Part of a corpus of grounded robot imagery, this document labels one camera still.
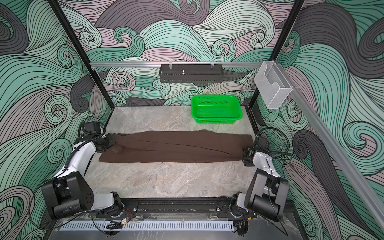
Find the brown trousers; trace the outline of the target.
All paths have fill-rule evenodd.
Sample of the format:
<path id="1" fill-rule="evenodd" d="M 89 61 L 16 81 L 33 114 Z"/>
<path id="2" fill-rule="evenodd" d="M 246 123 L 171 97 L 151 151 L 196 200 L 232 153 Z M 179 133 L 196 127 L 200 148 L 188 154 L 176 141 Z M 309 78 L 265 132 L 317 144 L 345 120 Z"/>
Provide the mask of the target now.
<path id="1" fill-rule="evenodd" d="M 115 144 L 102 163 L 220 163 L 241 161 L 253 146 L 251 135 L 200 131 L 147 131 L 113 134 Z"/>

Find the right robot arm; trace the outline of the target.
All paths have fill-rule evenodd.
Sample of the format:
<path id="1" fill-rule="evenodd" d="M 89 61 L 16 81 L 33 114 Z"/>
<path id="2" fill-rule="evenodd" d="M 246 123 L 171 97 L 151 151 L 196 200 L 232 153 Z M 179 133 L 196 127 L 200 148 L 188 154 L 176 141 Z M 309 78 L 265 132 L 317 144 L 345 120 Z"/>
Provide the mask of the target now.
<path id="1" fill-rule="evenodd" d="M 251 148 L 243 149 L 244 166 L 256 171 L 248 190 L 233 195 L 231 212 L 236 218 L 259 215 L 274 222 L 283 218 L 289 183 L 277 173 L 272 154 L 263 149 L 267 146 L 266 138 L 256 137 Z"/>

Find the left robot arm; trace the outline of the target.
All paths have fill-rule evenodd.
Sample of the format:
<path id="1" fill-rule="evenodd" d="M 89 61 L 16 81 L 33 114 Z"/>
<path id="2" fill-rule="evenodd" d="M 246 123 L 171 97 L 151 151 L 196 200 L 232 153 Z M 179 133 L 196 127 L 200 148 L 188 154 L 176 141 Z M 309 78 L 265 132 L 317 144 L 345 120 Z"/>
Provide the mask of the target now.
<path id="1" fill-rule="evenodd" d="M 115 144 L 100 122 L 82 122 L 73 151 L 55 176 L 41 186 L 49 216 L 60 220 L 87 212 L 100 212 L 111 218 L 120 217 L 124 204 L 116 192 L 96 194 L 84 176 L 96 153 Z"/>

